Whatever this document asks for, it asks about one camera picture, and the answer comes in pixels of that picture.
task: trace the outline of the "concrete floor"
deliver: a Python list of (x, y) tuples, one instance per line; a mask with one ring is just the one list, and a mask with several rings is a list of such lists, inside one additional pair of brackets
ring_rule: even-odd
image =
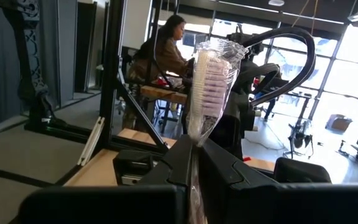
[[(99, 101), (100, 95), (57, 111), (56, 115), (67, 123), (92, 128), (99, 114)], [(122, 115), (115, 111), (114, 133), (120, 131), (121, 119)], [(257, 120), (259, 131), (246, 133), (246, 139), (242, 140), (243, 153), (275, 161), (289, 148), (288, 123), (292, 122), (295, 121), (279, 116), (267, 123)], [(164, 136), (175, 138), (180, 135), (180, 130), (180, 125), (168, 122)], [(320, 139), (316, 137), (314, 144), (318, 141)], [(336, 153), (339, 145), (340, 141), (324, 147), (316, 145), (309, 162), (324, 166), (336, 184), (358, 182), (358, 162)], [(0, 169), (53, 183), (76, 164), (83, 147), (75, 142), (25, 131), (23, 125), (18, 126), (0, 133)], [(307, 157), (296, 159), (307, 161)], [(20, 202), (35, 190), (36, 187), (0, 178), (0, 223), (13, 219)]]

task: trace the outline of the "long dark hair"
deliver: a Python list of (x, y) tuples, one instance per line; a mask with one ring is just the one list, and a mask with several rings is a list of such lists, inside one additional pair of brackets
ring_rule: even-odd
[[(182, 22), (186, 21), (184, 18), (178, 15), (173, 15), (169, 17), (165, 25), (158, 30), (157, 45), (162, 44), (163, 47), (167, 40), (173, 37), (175, 28), (179, 26)], [(150, 51), (153, 50), (152, 46), (153, 40), (149, 38), (146, 42), (142, 44), (142, 46), (140, 46), (140, 49), (134, 55), (134, 59), (147, 59), (149, 57)]]

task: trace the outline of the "plastic bag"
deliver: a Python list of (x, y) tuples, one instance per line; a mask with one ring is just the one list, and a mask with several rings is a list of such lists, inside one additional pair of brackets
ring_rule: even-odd
[[(229, 40), (203, 42), (197, 46), (188, 134), (201, 147), (221, 119), (229, 92), (237, 79), (247, 49)], [(191, 162), (190, 220), (206, 224), (198, 174), (198, 151)]]

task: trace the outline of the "brown jacket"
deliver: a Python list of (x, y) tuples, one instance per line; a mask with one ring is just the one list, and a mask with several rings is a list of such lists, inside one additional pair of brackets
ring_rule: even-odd
[[(173, 72), (180, 76), (186, 74), (186, 60), (181, 56), (180, 51), (172, 38), (167, 40), (165, 46), (162, 46), (162, 44), (157, 44), (155, 46), (155, 58), (162, 71)], [(148, 62), (148, 59), (136, 60), (129, 69), (128, 74), (131, 75), (131, 73), (135, 72), (136, 75), (139, 76), (138, 78), (145, 79)], [(158, 75), (159, 70), (153, 64), (150, 80), (155, 80)]]

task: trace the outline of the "person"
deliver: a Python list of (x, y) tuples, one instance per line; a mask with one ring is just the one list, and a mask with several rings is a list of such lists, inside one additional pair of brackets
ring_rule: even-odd
[[(276, 78), (281, 78), (282, 77), (282, 73), (279, 73), (277, 75)], [(260, 91), (259, 93), (255, 94), (255, 99), (260, 98), (261, 96), (265, 95), (266, 93), (268, 93), (268, 91), (266, 91), (265, 89), (263, 89), (262, 91)], [(266, 113), (265, 113), (265, 117), (264, 117), (264, 121), (267, 122), (269, 120), (269, 116), (274, 108), (274, 106), (276, 105), (276, 99), (271, 99), (268, 103), (268, 107), (266, 109)]]
[[(181, 56), (180, 51), (175, 45), (175, 41), (181, 40), (185, 30), (186, 21), (184, 18), (173, 15), (168, 18), (164, 26), (159, 28), (157, 34), (157, 43), (155, 45), (155, 59), (158, 67), (163, 71), (176, 73), (184, 76), (187, 73), (187, 61)], [(153, 40), (148, 39), (142, 44), (140, 49), (133, 56), (133, 64), (128, 71), (128, 79), (135, 82), (145, 82), (147, 75), (147, 66), (149, 64), (150, 51), (153, 50)], [(152, 64), (150, 80), (156, 80), (160, 70)], [(136, 102), (142, 106), (144, 98), (140, 94), (140, 84), (130, 83), (129, 90)], [(136, 129), (145, 131), (144, 125), (136, 122), (136, 115), (132, 108), (127, 106), (122, 117), (122, 128)]]

